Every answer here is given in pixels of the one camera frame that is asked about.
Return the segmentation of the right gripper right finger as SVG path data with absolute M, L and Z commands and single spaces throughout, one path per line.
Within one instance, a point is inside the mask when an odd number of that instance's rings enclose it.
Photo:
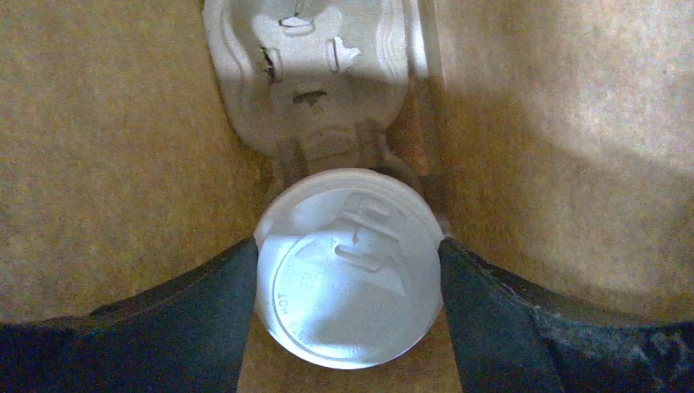
M 637 325 L 529 282 L 448 237 L 441 291 L 465 392 L 690 392 L 693 324 Z

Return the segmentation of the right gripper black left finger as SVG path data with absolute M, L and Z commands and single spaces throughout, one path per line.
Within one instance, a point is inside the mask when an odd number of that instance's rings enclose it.
M 257 262 L 247 239 L 89 314 L 3 323 L 2 391 L 236 391 Z

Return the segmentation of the brown paper coffee cup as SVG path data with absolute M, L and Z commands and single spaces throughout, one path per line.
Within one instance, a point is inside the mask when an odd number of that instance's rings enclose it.
M 256 226 L 256 313 L 278 344 L 312 364 L 389 362 L 441 310 L 443 237 L 425 200 L 396 178 L 369 169 L 308 176 Z

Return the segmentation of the green brown paper bag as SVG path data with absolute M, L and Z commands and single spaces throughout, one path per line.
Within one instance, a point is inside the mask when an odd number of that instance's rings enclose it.
M 89 314 L 250 239 L 271 165 L 224 114 L 202 4 L 2 2 L 1 326 Z M 693 324 L 692 2 L 424 6 L 452 238 L 608 324 Z M 360 371 L 252 316 L 236 391 L 465 392 L 445 309 Z

